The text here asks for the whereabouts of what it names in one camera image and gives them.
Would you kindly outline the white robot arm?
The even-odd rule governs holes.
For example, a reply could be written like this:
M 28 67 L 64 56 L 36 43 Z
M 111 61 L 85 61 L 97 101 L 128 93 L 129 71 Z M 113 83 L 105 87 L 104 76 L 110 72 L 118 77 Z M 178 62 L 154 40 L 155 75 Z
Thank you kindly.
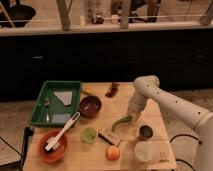
M 134 82 L 134 93 L 129 100 L 127 114 L 136 122 L 152 99 L 175 114 L 199 135 L 195 156 L 195 171 L 213 171 L 213 112 L 159 88 L 157 76 L 140 76 Z

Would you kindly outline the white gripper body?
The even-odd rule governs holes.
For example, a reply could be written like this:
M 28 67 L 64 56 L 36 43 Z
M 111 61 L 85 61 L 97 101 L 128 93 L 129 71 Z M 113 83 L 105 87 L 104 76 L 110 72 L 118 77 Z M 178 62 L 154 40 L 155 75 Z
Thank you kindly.
M 139 114 L 146 107 L 147 98 L 138 92 L 134 92 L 133 96 L 129 100 L 127 109 L 128 114 Z

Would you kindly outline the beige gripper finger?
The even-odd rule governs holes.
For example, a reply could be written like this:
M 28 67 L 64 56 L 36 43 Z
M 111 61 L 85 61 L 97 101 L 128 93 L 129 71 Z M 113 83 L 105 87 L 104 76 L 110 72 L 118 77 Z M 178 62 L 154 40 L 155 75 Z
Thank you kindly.
M 139 118 L 141 117 L 141 114 L 132 112 L 132 113 L 129 114 L 129 116 L 131 118 L 131 122 L 136 123 L 139 120 Z

